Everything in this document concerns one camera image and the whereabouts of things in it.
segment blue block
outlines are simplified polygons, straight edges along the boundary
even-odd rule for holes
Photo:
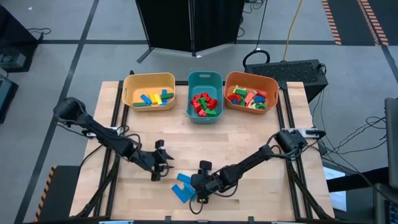
[[[148,105],[152,104],[151,100],[144,94],[141,95],[141,99],[143,99]]]
[[[191,184],[191,177],[183,174],[178,174],[177,180],[180,180],[184,183]]]
[[[182,191],[181,188],[177,184],[172,187],[172,190],[179,197],[179,199],[182,201],[182,203],[185,203],[189,200],[188,196],[186,196],[184,194],[184,191]]]
[[[195,189],[187,183],[184,183],[184,189],[182,189],[182,191],[184,191],[185,195],[188,196],[189,199],[191,199],[195,195]]]
[[[255,103],[265,103],[266,99],[263,96],[256,96],[256,97],[254,97],[254,102]]]

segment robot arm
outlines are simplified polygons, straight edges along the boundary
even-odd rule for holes
[[[116,130],[105,128],[96,122],[86,112],[85,105],[73,97],[65,98],[53,109],[58,122],[70,127],[79,125],[89,132],[96,134],[98,142],[115,151],[123,159],[137,164],[144,170],[152,172],[152,181],[160,180],[160,173],[164,168],[172,168],[167,165],[167,159],[173,159],[164,149],[164,141],[155,143],[154,152],[141,151],[142,144],[130,138],[119,136]]]

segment yellow block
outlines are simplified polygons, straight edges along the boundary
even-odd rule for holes
[[[155,100],[156,100],[156,103],[157,103],[158,105],[161,105],[161,104],[162,104],[162,100],[160,99],[160,96],[159,96],[158,94],[155,94]]]
[[[153,93],[149,93],[149,98],[152,103],[156,103],[155,95]]]

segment wooden tabletop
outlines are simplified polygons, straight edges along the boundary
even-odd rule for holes
[[[303,83],[288,83],[288,87],[296,127],[311,128],[312,117]],[[118,82],[102,84],[94,118],[104,126],[111,123],[117,88]],[[200,160],[211,161],[213,170],[238,163],[278,132],[279,123],[275,108],[265,115],[225,108],[217,123],[194,124],[185,114],[187,86],[177,86],[175,93],[177,102],[173,109],[154,112],[129,109],[127,117],[130,133],[141,136],[143,151],[153,151],[155,141],[164,139],[167,153],[175,159],[170,161],[170,165],[175,168],[161,181],[151,182],[150,172],[121,160],[111,218],[164,220],[165,216],[171,216],[172,220],[245,221],[253,216],[256,221],[293,221],[285,161],[282,159],[270,159],[246,172],[234,196],[221,198],[211,195],[209,204],[199,215],[191,213],[188,202],[182,203],[178,199],[171,189],[174,184],[182,187],[176,179],[178,173],[196,173]],[[285,125],[289,127],[283,100],[281,103]],[[121,103],[119,125],[123,106]],[[97,146],[97,140],[89,140],[85,154]],[[104,152],[102,149],[92,155],[81,169],[70,215],[76,215],[98,188]],[[319,152],[309,149],[302,154],[302,160],[309,191],[327,214],[334,217]],[[298,188],[297,192],[301,216],[305,217],[302,194]],[[105,213],[107,198],[108,192],[103,195],[101,214]],[[200,205],[193,202],[193,209],[199,208]]]

